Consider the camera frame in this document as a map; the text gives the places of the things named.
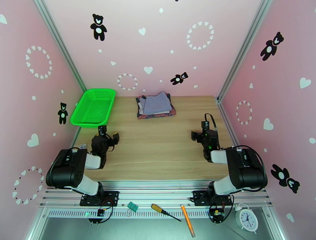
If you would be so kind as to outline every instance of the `gray floor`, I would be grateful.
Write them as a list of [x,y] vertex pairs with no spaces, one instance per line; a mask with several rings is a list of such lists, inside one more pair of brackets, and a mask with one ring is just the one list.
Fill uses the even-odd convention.
[[[259,221],[257,235],[238,228],[235,211],[222,225],[209,219],[191,219],[196,240],[270,240],[273,239],[261,208],[253,208]],[[88,219],[49,218],[41,240],[189,240],[192,239],[186,222],[174,219],[110,219],[100,225],[90,225]]]

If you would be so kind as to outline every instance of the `black bear sticker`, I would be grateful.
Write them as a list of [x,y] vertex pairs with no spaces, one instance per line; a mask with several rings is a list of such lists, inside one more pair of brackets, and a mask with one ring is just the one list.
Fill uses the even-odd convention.
[[277,45],[283,42],[284,38],[280,32],[278,32],[273,40],[268,40],[265,44],[267,45],[260,53],[263,61],[266,61],[271,55],[277,52]]
[[271,169],[271,174],[274,176],[277,180],[279,180],[279,184],[282,187],[288,186],[294,193],[297,193],[299,189],[299,182],[290,178],[290,174],[286,168],[283,168],[283,170],[276,164],[273,164],[272,167],[275,169]]
[[178,83],[183,83],[183,80],[188,77],[189,76],[187,75],[187,73],[184,72],[182,75],[177,74],[174,78],[170,80],[170,82],[172,82],[172,85],[177,85]]
[[60,103],[60,110],[58,111],[59,115],[59,124],[66,124],[66,117],[68,116],[68,112],[66,111],[67,104]]
[[100,37],[101,41],[104,41],[104,33],[107,32],[106,27],[102,24],[103,17],[100,15],[92,14],[94,23],[91,24],[90,28],[93,29],[93,36],[96,40]]

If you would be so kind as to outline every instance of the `wooden tabletop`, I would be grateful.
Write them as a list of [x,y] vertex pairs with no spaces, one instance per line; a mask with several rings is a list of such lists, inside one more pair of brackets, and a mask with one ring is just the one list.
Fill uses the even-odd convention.
[[[85,174],[97,181],[198,180],[227,176],[227,165],[207,162],[202,145],[191,140],[192,130],[202,130],[204,113],[211,113],[221,147],[232,146],[214,98],[171,97],[171,102],[177,111],[176,116],[138,120],[135,98],[116,97],[107,133],[112,136],[119,132],[120,142],[113,152],[107,152],[103,169],[85,170]],[[86,143],[91,151],[91,139],[97,133],[97,128],[82,128],[75,146]]]

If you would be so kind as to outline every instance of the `stack of clothes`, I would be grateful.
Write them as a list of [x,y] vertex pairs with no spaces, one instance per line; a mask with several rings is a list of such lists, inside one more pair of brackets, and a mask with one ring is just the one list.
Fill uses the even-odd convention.
[[171,104],[170,94],[161,92],[157,96],[139,96],[138,119],[161,118],[176,115],[176,110]]

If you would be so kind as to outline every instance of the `clock face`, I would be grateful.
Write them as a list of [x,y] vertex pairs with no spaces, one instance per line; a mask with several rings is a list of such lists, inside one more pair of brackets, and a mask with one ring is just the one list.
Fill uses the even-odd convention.
[[241,221],[242,225],[248,229],[254,229],[256,227],[255,216],[248,211],[243,211],[240,214],[240,221]]

